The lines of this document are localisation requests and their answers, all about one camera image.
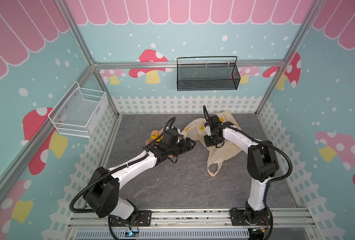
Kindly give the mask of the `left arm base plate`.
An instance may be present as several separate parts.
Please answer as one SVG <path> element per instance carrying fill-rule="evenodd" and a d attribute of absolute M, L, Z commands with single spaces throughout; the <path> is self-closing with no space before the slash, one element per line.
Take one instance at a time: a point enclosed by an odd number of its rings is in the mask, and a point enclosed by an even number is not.
<path fill-rule="evenodd" d="M 149 227 L 152 211 L 137 210 L 134 211 L 128 219 L 112 216 L 110 219 L 111 227 Z"/>

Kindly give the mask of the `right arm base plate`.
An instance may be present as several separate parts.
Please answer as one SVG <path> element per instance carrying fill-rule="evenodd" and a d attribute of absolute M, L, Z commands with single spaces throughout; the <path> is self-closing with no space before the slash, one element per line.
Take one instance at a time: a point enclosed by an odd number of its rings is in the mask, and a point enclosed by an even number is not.
<path fill-rule="evenodd" d="M 267 209 L 253 211 L 251 209 L 230 210 L 230 217 L 233 226 L 264 226 L 267 227 L 272 218 Z"/>

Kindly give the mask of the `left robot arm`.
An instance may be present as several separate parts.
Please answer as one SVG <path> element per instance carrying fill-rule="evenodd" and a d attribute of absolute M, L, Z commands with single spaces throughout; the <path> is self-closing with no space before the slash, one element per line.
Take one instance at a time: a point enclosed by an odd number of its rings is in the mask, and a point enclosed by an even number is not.
<path fill-rule="evenodd" d="M 140 155 L 120 166 L 110 169 L 100 167 L 93 173 L 88 183 L 90 188 L 82 197 L 99 218 L 133 219 L 137 215 L 137 208 L 119 197 L 120 189 L 144 171 L 191 151 L 195 146 L 196 142 L 190 138 L 170 145 L 160 141 L 145 147 Z"/>

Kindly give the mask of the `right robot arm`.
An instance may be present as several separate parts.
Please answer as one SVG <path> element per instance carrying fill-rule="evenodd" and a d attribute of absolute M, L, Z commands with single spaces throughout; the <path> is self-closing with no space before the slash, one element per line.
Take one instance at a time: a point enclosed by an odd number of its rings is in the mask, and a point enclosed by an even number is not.
<path fill-rule="evenodd" d="M 275 150 L 271 148 L 269 141 L 257 140 L 232 126 L 221 127 L 218 130 L 205 126 L 205 131 L 204 140 L 207 147 L 222 148 L 227 140 L 247 153 L 247 170 L 252 182 L 244 215 L 249 225 L 257 225 L 266 217 L 269 181 L 279 169 Z"/>

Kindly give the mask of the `banana print plastic bag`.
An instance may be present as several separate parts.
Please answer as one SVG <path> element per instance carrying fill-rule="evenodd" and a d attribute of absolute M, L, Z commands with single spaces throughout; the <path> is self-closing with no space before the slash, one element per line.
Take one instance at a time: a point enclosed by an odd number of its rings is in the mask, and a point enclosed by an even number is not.
<path fill-rule="evenodd" d="M 208 173 L 214 177 L 219 172 L 223 162 L 236 156 L 242 149 L 228 140 L 220 141 L 219 143 L 215 143 L 214 146 L 207 147 L 204 138 L 207 134 L 205 123 L 205 118 L 193 120 L 185 127 L 181 134 L 185 138 L 188 137 L 191 140 L 200 141 L 207 148 L 210 152 L 207 160 Z"/>

